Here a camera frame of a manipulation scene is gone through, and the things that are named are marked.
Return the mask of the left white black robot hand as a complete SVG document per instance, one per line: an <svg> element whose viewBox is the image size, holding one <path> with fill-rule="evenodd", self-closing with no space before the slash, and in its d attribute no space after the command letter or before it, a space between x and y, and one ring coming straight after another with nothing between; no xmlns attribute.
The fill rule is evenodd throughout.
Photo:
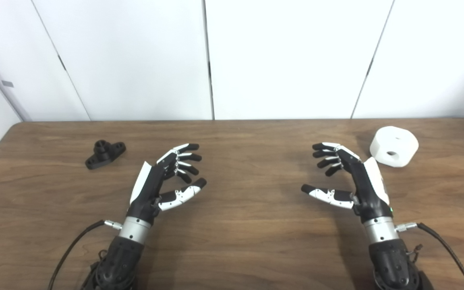
<svg viewBox="0 0 464 290"><path fill-rule="evenodd" d="M160 212L180 206L197 195L207 181L204 178L192 181L190 174L197 176L199 170L187 161L201 161L201 156L193 153L198 149L199 144L186 143L166 152L154 165L145 162L134 185L126 216L153 225ZM187 186L161 193L164 181L175 176Z"/></svg>

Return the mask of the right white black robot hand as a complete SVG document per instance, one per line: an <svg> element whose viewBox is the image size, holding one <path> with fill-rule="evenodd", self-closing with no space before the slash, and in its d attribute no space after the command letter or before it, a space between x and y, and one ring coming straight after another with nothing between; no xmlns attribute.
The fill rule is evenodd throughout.
<svg viewBox="0 0 464 290"><path fill-rule="evenodd" d="M341 170L348 172L353 179L355 191L304 184L302 192L327 204L353 210L362 223L394 216L381 171L374 158L362 161L357 154L339 143L317 143L312 149L314 158L322 158L317 167L327 168L326 176L333 176Z"/></svg>

